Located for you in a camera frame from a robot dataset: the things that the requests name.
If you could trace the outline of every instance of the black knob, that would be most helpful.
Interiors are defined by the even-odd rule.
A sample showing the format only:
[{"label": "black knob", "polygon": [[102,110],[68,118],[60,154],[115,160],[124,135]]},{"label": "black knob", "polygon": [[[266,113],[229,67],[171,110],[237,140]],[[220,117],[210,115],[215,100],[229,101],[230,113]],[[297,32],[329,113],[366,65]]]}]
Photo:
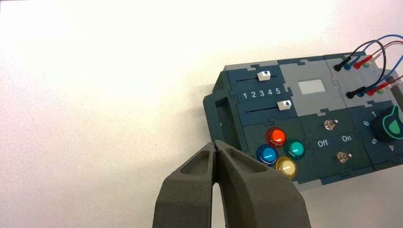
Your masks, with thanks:
[{"label": "black knob", "polygon": [[372,133],[382,142],[403,139],[403,122],[399,117],[399,107],[388,108],[379,118],[372,121]]}]

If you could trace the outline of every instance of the red button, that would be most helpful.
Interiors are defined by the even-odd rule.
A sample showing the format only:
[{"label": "red button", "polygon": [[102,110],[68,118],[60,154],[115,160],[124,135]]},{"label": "red button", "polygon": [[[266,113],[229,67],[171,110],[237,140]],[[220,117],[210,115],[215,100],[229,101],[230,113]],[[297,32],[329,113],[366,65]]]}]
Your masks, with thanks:
[{"label": "red button", "polygon": [[272,127],[266,133],[267,143],[273,147],[284,146],[286,139],[286,133],[279,127]]}]

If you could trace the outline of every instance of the white table surface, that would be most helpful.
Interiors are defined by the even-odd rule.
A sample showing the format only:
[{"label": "white table surface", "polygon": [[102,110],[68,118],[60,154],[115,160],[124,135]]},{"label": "white table surface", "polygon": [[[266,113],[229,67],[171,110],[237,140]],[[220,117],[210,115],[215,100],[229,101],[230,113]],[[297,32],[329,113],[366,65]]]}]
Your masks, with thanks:
[{"label": "white table surface", "polygon": [[[402,34],[402,9],[394,0],[2,1],[0,227],[151,227],[164,178],[210,140],[202,100],[225,65],[349,52]],[[391,68],[402,47],[387,53]],[[402,174],[302,192],[312,227],[402,227]],[[224,227],[220,200],[216,185],[213,228]]]}]

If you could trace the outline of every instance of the green button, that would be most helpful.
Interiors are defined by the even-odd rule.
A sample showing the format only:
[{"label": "green button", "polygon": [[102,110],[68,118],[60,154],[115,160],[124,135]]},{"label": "green button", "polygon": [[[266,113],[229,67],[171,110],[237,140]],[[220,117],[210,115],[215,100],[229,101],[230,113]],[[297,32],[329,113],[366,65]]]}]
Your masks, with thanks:
[{"label": "green button", "polygon": [[299,141],[290,141],[287,149],[288,154],[295,159],[300,159],[304,156],[304,145]]}]

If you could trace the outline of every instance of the blue button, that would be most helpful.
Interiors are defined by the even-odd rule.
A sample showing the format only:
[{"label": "blue button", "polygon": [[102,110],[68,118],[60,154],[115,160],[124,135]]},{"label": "blue button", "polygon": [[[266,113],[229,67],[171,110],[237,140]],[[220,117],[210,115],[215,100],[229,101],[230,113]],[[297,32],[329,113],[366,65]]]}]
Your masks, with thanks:
[{"label": "blue button", "polygon": [[267,165],[273,165],[276,163],[277,157],[278,154],[276,149],[269,145],[261,145],[256,151],[256,158]]}]

